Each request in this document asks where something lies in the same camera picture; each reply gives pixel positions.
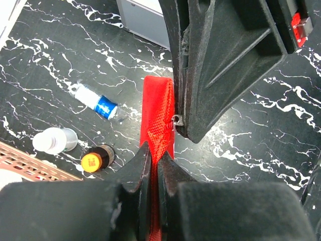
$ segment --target red clip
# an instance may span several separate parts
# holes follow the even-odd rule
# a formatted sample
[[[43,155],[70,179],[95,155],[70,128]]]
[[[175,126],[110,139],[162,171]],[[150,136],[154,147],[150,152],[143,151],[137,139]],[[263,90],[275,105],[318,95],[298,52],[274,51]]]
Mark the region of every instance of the red clip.
[[[300,23],[300,21],[301,21],[300,13],[294,14],[294,16],[292,18],[291,25],[293,27],[293,31],[294,31],[294,35],[295,35],[295,38],[296,38],[296,41],[297,41],[297,45],[301,48],[302,45],[306,41],[306,37],[301,38],[299,30],[296,27]]]

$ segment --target blue bottle label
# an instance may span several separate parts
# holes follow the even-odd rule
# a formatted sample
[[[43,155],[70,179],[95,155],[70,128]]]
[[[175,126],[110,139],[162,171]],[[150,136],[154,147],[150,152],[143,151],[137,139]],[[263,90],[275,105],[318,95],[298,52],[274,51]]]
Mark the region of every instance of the blue bottle label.
[[[95,112],[105,117],[109,118],[111,111],[117,106],[117,104],[111,102],[105,96],[102,96],[95,106]]]

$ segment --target brown plastic crate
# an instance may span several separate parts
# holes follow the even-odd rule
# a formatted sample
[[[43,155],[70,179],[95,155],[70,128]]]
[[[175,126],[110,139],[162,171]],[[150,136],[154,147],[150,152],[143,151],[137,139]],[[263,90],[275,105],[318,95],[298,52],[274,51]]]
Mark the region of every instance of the brown plastic crate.
[[[81,181],[82,179],[0,142],[0,169],[20,174],[28,181]]]

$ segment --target white bottle cap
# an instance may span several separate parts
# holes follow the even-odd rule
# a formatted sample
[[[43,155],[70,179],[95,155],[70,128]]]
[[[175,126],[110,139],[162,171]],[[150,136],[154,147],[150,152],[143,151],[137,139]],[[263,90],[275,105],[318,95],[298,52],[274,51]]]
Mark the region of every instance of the white bottle cap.
[[[34,139],[32,140],[32,145],[37,151],[40,152],[49,150],[53,146],[53,144],[54,139],[43,132],[36,134]]]

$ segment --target bottle cap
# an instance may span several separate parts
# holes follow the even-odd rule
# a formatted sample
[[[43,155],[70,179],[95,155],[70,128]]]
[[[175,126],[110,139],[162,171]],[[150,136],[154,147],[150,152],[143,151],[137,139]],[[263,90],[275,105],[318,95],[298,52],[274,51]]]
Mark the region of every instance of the bottle cap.
[[[81,166],[86,172],[96,172],[102,165],[102,158],[96,153],[89,153],[81,159]]]
[[[45,152],[51,148],[53,144],[53,139],[51,136],[46,135],[45,133],[41,132],[34,136],[32,140],[32,145],[37,151]]]

